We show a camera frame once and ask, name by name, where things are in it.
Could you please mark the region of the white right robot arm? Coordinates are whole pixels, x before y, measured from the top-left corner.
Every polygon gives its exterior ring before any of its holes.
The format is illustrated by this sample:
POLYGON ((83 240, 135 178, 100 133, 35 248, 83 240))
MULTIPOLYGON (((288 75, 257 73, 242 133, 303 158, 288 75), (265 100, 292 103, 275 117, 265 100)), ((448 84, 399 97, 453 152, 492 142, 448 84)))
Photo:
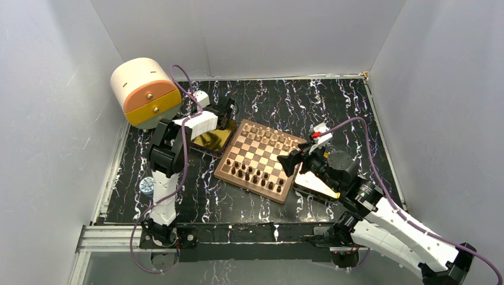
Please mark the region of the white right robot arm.
POLYGON ((470 270, 473 254, 429 236, 425 226, 402 211, 382 190, 358 174, 358 164, 344 151, 325 156, 325 149, 302 150, 278 156, 284 172, 291 176, 311 172, 340 194, 345 212, 324 234, 316 233, 310 242, 335 241, 343 246, 362 245, 374 249, 416 274, 423 284, 462 284, 470 270))

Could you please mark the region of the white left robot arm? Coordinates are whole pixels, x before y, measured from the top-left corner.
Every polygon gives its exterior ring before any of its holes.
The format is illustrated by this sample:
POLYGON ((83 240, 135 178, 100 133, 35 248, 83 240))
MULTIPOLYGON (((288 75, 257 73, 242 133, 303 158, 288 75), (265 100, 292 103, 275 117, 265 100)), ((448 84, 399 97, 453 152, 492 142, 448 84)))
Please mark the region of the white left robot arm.
POLYGON ((177 213, 175 199, 187 178, 189 144, 210 131, 225 129, 237 109, 235 100, 209 104, 184 118, 162 119, 153 134, 148 161, 154 179, 153 207, 149 220, 160 225, 155 240, 163 247, 177 241, 177 230, 170 225, 177 213))

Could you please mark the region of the wooden chess board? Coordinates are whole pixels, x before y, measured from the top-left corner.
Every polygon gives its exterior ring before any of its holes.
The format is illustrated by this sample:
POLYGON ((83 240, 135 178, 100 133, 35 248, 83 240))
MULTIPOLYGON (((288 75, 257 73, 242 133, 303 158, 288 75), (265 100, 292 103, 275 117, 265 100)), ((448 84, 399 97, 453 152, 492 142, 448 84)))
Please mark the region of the wooden chess board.
POLYGON ((302 138, 257 122, 243 120, 216 167, 214 175, 231 185, 247 189, 254 194, 283 205, 292 188, 294 176, 286 176, 277 156, 287 156, 290 152, 297 150, 298 145, 302 143, 305 143, 302 138), (227 165, 227 159, 231 160, 231 165, 227 165), (234 167, 234 162, 238 162, 240 166, 236 168, 236 174, 232 175, 231 169, 234 167), (246 164, 247 170, 242 170, 243 176, 239 178, 238 170, 241 169, 243 163, 246 164), (253 168, 253 172, 250 173, 250 180, 246 181, 245 173, 248 172, 250 166, 253 168), (261 171, 261 175, 257 176, 258 182, 253 183, 253 176, 256 175, 257 169, 261 171), (265 180, 266 185, 261 186, 264 173, 268 173, 269 177, 265 180), (280 193, 276 192, 279 179, 284 180, 280 193), (272 190, 267 187, 269 182, 274 183, 272 190))

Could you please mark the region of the gold tin lid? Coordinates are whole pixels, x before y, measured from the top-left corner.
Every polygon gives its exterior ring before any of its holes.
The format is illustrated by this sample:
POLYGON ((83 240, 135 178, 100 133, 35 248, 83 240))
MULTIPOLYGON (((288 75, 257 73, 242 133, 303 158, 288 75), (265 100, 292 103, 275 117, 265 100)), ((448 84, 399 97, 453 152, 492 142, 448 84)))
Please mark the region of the gold tin lid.
POLYGON ((297 191, 327 202, 335 202, 340 198, 339 192, 327 186, 312 172, 301 173, 302 168, 303 163, 300 163, 294 178, 294 188, 297 191))

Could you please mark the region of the gold tin box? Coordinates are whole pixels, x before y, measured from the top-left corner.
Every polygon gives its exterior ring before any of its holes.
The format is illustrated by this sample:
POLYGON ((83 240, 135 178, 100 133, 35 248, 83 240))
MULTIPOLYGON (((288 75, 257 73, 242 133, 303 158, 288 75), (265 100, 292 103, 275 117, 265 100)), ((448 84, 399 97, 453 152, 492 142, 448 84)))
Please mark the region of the gold tin box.
POLYGON ((216 129, 198 136, 191 143, 191 149, 219 159, 231 144, 236 129, 237 122, 231 119, 226 129, 216 129))

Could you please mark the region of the round cream drawer cabinet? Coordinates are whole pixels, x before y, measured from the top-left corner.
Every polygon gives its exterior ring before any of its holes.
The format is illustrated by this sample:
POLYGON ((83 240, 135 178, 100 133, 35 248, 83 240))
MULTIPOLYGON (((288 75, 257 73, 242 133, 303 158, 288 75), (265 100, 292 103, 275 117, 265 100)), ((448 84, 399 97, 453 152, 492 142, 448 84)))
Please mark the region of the round cream drawer cabinet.
POLYGON ((153 129, 180 111, 178 87, 153 59, 124 62, 112 73, 110 84, 127 121, 138 129, 153 129))

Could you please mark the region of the small white blue bottle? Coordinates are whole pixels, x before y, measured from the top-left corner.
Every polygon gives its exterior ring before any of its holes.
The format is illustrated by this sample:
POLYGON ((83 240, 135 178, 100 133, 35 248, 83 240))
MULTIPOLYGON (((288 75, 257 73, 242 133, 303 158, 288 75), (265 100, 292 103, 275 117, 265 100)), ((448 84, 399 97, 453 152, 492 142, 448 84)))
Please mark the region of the small white blue bottle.
POLYGON ((155 189, 155 180, 151 176, 143 178, 139 183, 139 190, 142 194, 152 197, 155 189))

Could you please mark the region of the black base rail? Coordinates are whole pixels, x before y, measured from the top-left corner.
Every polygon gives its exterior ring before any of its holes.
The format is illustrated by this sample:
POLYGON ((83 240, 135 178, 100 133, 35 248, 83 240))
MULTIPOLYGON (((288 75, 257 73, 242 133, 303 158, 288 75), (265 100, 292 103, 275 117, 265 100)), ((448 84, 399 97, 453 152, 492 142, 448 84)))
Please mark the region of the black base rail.
POLYGON ((138 246, 175 253, 181 262, 303 259, 339 267, 353 267, 370 252, 332 222, 143 226, 138 246))

